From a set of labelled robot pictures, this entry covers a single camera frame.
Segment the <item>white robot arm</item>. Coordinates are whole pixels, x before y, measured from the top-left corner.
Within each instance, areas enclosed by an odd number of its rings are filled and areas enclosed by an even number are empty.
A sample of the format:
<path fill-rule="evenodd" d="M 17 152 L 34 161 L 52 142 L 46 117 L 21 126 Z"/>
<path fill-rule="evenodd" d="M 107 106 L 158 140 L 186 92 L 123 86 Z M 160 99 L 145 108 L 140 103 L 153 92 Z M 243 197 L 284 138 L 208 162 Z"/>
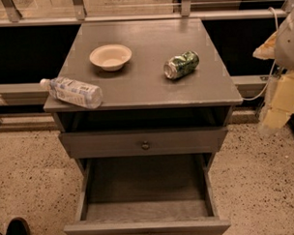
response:
<path fill-rule="evenodd" d="M 294 8 L 279 29 L 252 56 L 256 59 L 273 59 L 276 65 L 286 69 L 285 74 L 271 79 L 259 116 L 260 129 L 275 132 L 294 114 Z"/>

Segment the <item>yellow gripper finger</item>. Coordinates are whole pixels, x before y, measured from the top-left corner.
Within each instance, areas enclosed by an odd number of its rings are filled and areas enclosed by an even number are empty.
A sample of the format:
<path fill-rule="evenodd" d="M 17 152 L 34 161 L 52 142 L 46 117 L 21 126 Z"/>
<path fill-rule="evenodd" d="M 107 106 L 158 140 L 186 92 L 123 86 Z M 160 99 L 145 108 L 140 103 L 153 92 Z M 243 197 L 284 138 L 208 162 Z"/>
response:
<path fill-rule="evenodd" d="M 252 54 L 254 58 L 263 60 L 275 59 L 275 43 L 277 33 L 273 33 L 261 46 L 259 46 Z"/>
<path fill-rule="evenodd" d="M 259 129 L 262 132 L 276 132 L 294 114 L 294 71 L 271 79 L 264 103 L 259 115 Z"/>

